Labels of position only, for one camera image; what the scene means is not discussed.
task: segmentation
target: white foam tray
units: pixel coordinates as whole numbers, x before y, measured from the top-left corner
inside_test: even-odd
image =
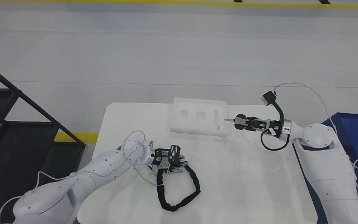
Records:
[[[170,131],[207,136],[228,135],[225,101],[174,98]]]

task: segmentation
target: robotic arm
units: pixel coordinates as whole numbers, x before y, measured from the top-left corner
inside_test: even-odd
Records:
[[[227,121],[234,122],[239,130],[262,132],[261,143],[268,150],[281,150],[290,141],[293,142],[307,186],[312,187],[319,198],[319,204],[313,200],[318,223],[358,223],[356,175],[334,130],[323,124],[299,127],[294,121],[284,119],[274,93],[268,92],[262,99],[266,105],[276,108],[279,120],[261,120],[238,114]],[[264,134],[276,137],[285,144],[280,148],[269,148],[263,142]],[[158,169],[180,172],[177,168],[187,165],[179,162],[183,158],[179,154],[179,146],[172,146],[170,150],[154,150],[153,142],[131,138],[127,138],[122,146],[99,155],[64,180],[27,192],[13,208],[15,223],[73,223],[81,204],[91,193],[117,179],[132,166],[154,165]]]
[[[179,146],[153,149],[153,142],[128,138],[115,151],[107,151],[64,180],[42,185],[25,193],[15,204],[16,224],[73,223],[83,201],[98,188],[117,179],[134,165],[156,165],[180,171],[187,165]]]
[[[271,151],[281,150],[290,141],[293,142],[301,170],[320,200],[319,204],[313,200],[318,213],[317,223],[358,223],[357,177],[335,131],[323,124],[302,128],[292,120],[285,120],[275,100],[276,96],[272,92],[262,97],[266,105],[272,104],[279,112],[278,121],[260,120],[243,114],[226,121],[234,122],[235,128],[239,130],[262,132],[261,143]],[[268,148],[263,142],[264,134],[286,143],[280,148]]]

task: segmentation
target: coiled black cable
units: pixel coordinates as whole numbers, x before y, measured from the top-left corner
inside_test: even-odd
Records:
[[[282,147],[280,147],[280,148],[268,148],[268,147],[264,144],[264,142],[263,142],[263,135],[264,135],[266,132],[268,132],[268,131],[269,131],[269,129],[264,130],[264,131],[261,133],[261,136],[260,136],[261,144],[264,146],[265,149],[270,150],[270,151],[278,151],[278,150],[281,150],[281,149],[285,148],[285,147],[289,144],[289,142],[290,142],[290,135],[288,134],[288,135],[287,135],[287,140],[286,140],[286,143],[284,144],[284,146],[282,146]]]

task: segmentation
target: yellow floor line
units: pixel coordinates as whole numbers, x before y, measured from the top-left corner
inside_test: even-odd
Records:
[[[141,4],[196,4],[206,6],[259,6],[259,7],[313,7],[313,8],[357,8],[358,4],[320,4],[320,3],[260,3],[260,2],[205,2],[168,0],[0,0],[0,2],[62,2],[62,3],[141,3]]]
[[[98,139],[98,133],[74,132],[73,134],[85,144],[96,143]],[[75,140],[66,133],[59,132],[55,137],[55,142],[75,142]]]

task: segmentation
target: white table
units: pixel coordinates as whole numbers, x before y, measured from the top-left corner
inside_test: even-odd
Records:
[[[177,212],[160,206],[156,187],[130,169],[93,194],[81,206],[81,224],[93,223],[316,223],[309,196],[293,148],[271,152],[260,143],[259,132],[236,130],[228,137],[171,133],[172,104],[113,103],[107,107],[93,157],[114,150],[129,133],[142,130],[157,148],[181,147],[200,180],[201,194]],[[278,119],[270,106],[228,105],[230,118],[237,114]],[[271,147],[282,146],[266,136]],[[146,177],[146,167],[141,168]],[[178,203],[194,191],[189,174],[171,174],[166,185],[167,202]]]

